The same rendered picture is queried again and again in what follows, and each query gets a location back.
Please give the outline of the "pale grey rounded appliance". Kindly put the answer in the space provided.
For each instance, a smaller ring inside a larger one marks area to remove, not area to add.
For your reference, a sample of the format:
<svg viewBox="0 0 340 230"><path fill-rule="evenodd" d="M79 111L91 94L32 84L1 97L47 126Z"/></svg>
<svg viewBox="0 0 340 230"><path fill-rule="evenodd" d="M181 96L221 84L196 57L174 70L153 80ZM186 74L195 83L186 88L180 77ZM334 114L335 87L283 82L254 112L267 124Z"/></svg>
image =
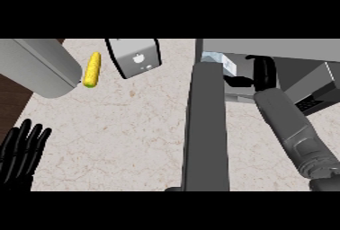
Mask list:
<svg viewBox="0 0 340 230"><path fill-rule="evenodd" d="M0 74L53 99L79 84L82 68L56 39L0 39Z"/></svg>

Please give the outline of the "pale blue milk carton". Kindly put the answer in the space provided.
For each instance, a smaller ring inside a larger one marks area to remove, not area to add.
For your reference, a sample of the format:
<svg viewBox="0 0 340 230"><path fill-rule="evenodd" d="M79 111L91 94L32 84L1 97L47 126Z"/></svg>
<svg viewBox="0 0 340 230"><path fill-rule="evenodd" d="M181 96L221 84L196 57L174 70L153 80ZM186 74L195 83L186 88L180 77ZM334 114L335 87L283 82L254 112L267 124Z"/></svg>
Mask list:
<svg viewBox="0 0 340 230"><path fill-rule="evenodd" d="M204 51L201 61L202 62L217 62L218 64L223 65L224 75L230 75L230 76L236 75L236 65L230 61L230 59L224 56L223 53Z"/></svg>

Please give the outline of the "grey microwave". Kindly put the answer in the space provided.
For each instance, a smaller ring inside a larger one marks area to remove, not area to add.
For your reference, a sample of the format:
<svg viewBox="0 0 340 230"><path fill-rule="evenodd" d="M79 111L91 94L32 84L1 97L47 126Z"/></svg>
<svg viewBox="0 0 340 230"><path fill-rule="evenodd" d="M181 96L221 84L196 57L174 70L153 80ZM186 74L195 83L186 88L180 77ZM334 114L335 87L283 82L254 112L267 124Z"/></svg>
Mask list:
<svg viewBox="0 0 340 230"><path fill-rule="evenodd" d="M252 77L254 63L245 54L226 53L215 41L196 40L196 56L202 52L218 52L236 65L236 75ZM340 63L319 60L274 57L276 87L291 98L306 115L340 103Z"/></svg>

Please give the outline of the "yellow corn cob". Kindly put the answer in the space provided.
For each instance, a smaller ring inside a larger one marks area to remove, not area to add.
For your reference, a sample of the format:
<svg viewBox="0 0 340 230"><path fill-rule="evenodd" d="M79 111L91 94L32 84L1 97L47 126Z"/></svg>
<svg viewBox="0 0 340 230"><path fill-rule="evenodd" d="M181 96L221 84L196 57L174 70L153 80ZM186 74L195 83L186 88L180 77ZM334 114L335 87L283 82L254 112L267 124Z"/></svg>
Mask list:
<svg viewBox="0 0 340 230"><path fill-rule="evenodd" d="M82 85L87 88L93 88L97 85L99 69L100 69L100 53L94 52L90 56L85 71L84 71Z"/></svg>

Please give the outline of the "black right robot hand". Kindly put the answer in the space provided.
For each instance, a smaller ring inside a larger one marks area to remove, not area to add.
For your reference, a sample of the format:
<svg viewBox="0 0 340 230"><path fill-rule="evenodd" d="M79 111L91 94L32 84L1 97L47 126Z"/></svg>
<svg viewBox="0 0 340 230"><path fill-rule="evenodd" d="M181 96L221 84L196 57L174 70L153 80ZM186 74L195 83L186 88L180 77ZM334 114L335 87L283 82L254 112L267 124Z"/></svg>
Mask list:
<svg viewBox="0 0 340 230"><path fill-rule="evenodd" d="M276 66L272 57L246 55L254 61L252 77L223 75L230 87L254 87L257 92L276 87Z"/></svg>

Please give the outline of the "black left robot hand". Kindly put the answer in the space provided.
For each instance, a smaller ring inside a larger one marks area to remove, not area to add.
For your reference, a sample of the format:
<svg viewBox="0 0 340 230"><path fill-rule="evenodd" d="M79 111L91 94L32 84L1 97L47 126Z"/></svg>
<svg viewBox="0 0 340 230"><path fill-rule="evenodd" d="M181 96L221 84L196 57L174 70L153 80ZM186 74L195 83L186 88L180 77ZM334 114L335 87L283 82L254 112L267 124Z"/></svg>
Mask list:
<svg viewBox="0 0 340 230"><path fill-rule="evenodd" d="M0 144L0 192L22 192L32 188L32 177L39 164L51 128L32 125L29 119L13 127Z"/></svg>

